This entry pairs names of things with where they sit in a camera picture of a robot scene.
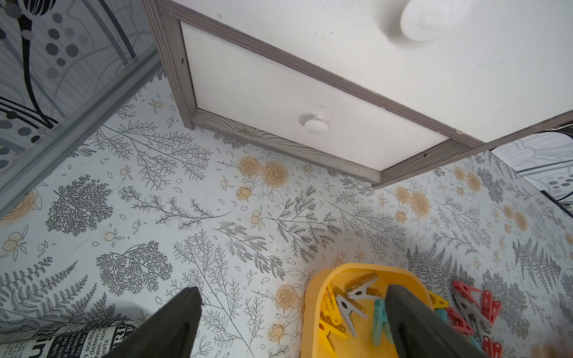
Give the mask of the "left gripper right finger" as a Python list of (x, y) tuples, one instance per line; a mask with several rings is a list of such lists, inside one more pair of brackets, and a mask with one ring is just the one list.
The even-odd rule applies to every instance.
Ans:
[(406, 287), (390, 285), (385, 298), (392, 339), (399, 357), (484, 357)]

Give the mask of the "teal clothespin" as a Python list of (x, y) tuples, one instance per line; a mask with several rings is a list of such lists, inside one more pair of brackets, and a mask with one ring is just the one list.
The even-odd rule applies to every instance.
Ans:
[(372, 344), (380, 346), (382, 339), (385, 338), (390, 344), (393, 344), (389, 319), (386, 313), (386, 304), (384, 299), (374, 301), (374, 315), (372, 322)]

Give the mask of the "yellow clothespin pile top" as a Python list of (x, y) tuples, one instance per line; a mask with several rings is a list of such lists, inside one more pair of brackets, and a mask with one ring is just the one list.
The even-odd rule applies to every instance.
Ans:
[(446, 309), (450, 306), (449, 302), (446, 299), (442, 298), (441, 296), (437, 295), (434, 292), (431, 292), (430, 290), (428, 290), (428, 295), (430, 297), (432, 308), (434, 310)]

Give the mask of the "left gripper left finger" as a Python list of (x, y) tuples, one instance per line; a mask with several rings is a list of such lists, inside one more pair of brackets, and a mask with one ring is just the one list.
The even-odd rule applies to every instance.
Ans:
[(189, 358), (201, 320), (198, 287), (182, 289), (107, 357)]

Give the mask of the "yellow plastic storage tray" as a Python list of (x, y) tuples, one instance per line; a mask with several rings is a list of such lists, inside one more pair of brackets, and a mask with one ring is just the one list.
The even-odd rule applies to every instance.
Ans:
[(344, 329), (347, 339), (331, 337), (337, 357), (396, 357), (394, 344), (385, 338), (380, 346), (372, 344), (372, 322), (374, 301), (385, 299), (390, 285), (408, 288), (423, 304), (432, 307), (428, 291), (413, 273), (390, 266), (377, 266), (364, 263), (344, 264), (337, 268), (327, 268), (318, 272), (309, 283), (305, 295), (304, 323), (301, 339), (302, 357), (331, 357), (319, 338), (319, 320), (323, 319), (321, 301), (323, 292), (331, 284), (334, 294), (343, 295), (367, 318), (352, 314), (357, 336), (353, 337), (344, 321), (339, 326)]

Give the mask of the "grey clothespin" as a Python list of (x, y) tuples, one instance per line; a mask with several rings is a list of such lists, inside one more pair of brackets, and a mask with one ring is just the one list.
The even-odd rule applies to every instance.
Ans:
[(347, 298), (345, 298), (343, 295), (336, 294), (336, 301), (346, 327), (349, 329), (352, 336), (356, 337), (357, 331), (352, 321), (352, 314), (356, 313), (359, 317), (362, 317), (363, 319), (366, 319), (367, 315), (360, 308), (356, 307), (352, 302), (350, 302)]

